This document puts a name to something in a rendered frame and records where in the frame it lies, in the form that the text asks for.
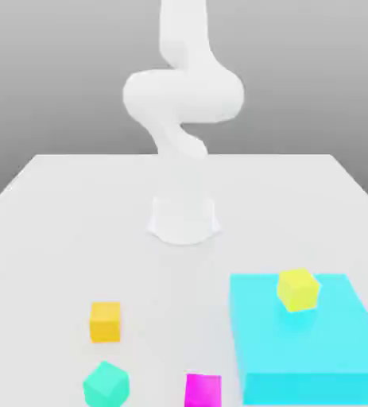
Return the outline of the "large cyan box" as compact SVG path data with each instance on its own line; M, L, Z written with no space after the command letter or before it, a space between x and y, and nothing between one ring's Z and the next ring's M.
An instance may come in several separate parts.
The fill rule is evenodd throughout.
M345 274L319 274L318 305L288 312L276 274L230 276L244 405L368 405L368 312Z

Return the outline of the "small orange cube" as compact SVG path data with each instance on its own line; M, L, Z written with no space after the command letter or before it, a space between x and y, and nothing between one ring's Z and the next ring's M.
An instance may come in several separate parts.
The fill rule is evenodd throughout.
M119 342L121 338L121 307L118 301L93 302L89 319L93 343Z

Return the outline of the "small teal cube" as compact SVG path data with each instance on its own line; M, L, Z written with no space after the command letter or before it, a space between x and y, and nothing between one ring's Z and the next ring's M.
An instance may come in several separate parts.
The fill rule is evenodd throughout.
M130 395L129 375L103 361L84 380L83 393L88 407L122 407Z

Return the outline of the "small magenta cube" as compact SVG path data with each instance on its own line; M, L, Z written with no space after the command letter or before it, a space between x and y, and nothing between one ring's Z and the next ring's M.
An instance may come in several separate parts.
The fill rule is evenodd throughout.
M187 374L184 407L222 407L222 377Z

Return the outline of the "small yellow cube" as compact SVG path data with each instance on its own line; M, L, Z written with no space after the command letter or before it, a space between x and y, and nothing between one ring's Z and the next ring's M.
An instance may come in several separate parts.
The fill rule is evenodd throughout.
M317 306L320 283L304 268L281 271L277 296L288 312L313 310Z

